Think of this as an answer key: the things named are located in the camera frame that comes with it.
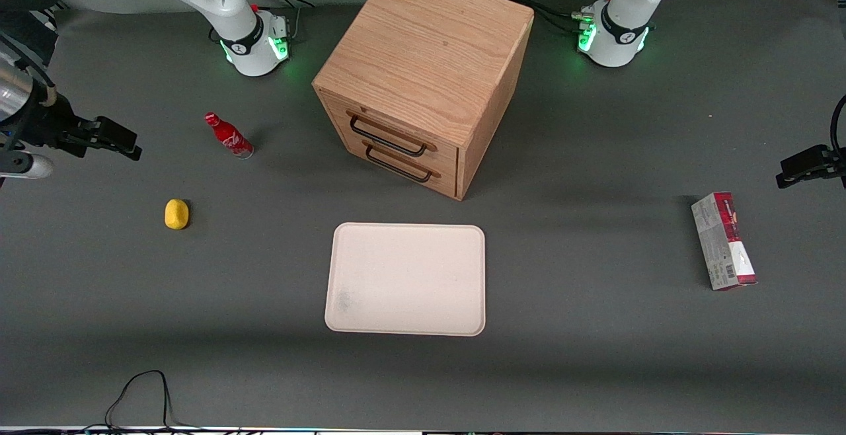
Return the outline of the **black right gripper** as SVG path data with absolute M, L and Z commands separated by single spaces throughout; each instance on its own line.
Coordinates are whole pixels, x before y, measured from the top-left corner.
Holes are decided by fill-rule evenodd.
M 143 153 L 136 145 L 136 133 L 105 116 L 97 116 L 95 122 L 79 118 L 63 95 L 52 106 L 42 106 L 39 98 L 30 97 L 19 118 L 19 139 L 27 145 L 46 146 L 81 159 L 88 149 L 105 149 L 131 161 L 139 161 Z M 88 125 L 96 125 L 95 134 Z

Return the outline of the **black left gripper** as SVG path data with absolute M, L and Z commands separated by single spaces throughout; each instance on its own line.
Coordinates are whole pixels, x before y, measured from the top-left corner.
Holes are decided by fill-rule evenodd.
M 840 149 L 826 145 L 814 145 L 782 160 L 781 169 L 776 176 L 779 189 L 810 180 L 833 178 L 838 178 L 843 188 L 846 187 L 844 157 Z

